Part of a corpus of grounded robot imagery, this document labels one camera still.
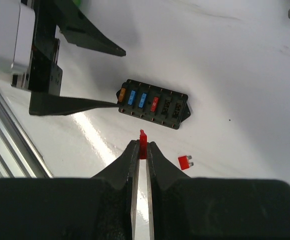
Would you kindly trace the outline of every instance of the green object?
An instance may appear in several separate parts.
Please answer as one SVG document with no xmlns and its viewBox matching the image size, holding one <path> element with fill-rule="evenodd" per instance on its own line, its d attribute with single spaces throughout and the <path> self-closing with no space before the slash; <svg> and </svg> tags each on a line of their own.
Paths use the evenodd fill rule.
<svg viewBox="0 0 290 240">
<path fill-rule="evenodd" d="M 73 2 L 76 4 L 77 7 L 80 7 L 81 0 L 73 0 Z"/>
</svg>

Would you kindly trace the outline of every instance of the black fuse box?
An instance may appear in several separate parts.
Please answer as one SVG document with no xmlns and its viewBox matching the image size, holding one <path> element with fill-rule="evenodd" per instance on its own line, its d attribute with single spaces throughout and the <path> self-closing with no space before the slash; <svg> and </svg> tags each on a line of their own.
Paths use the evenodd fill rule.
<svg viewBox="0 0 290 240">
<path fill-rule="evenodd" d="M 175 130 L 191 115 L 189 96 L 177 91 L 129 79 L 116 95 L 120 113 Z"/>
</svg>

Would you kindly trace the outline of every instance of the silver metal frame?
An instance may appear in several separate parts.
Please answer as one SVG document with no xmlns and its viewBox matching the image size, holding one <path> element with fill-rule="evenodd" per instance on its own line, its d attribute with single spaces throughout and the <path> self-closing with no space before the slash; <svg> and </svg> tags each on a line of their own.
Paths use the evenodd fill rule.
<svg viewBox="0 0 290 240">
<path fill-rule="evenodd" d="M 14 177 L 53 175 L 0 93 L 0 178 Z"/>
</svg>

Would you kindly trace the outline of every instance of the red fuse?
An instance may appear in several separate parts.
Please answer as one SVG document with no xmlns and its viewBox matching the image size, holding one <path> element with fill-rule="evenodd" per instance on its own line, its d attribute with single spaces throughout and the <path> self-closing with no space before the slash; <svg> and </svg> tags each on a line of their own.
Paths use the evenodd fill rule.
<svg viewBox="0 0 290 240">
<path fill-rule="evenodd" d="M 150 108 L 151 112 L 155 112 L 156 111 L 156 107 L 157 107 L 158 102 L 159 102 L 159 98 L 157 96 L 154 97 L 153 103 L 152 103 L 151 108 Z"/>
<path fill-rule="evenodd" d="M 139 159 L 147 159 L 147 135 L 142 129 L 139 136 L 139 148 Z"/>
<path fill-rule="evenodd" d="M 192 159 L 192 156 L 180 156 L 178 158 L 180 169 L 185 170 L 193 166 L 194 163 L 190 162 L 191 159 Z"/>
</svg>

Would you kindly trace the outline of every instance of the blue fuse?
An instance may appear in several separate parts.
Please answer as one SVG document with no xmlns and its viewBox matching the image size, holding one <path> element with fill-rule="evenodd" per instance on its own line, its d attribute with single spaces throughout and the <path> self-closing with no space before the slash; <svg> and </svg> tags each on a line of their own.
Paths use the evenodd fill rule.
<svg viewBox="0 0 290 240">
<path fill-rule="evenodd" d="M 135 96 L 136 96 L 136 92 L 134 90 L 131 91 L 129 99 L 128 99 L 128 103 L 127 103 L 128 105 L 133 105 L 134 104 Z"/>
<path fill-rule="evenodd" d="M 146 93 L 143 93 L 141 95 L 141 98 L 140 98 L 140 101 L 139 101 L 139 104 L 138 104 L 138 107 L 141 108 L 141 109 L 144 107 L 144 103 L 145 103 L 145 100 L 146 100 L 146 96 L 147 96 Z"/>
</svg>

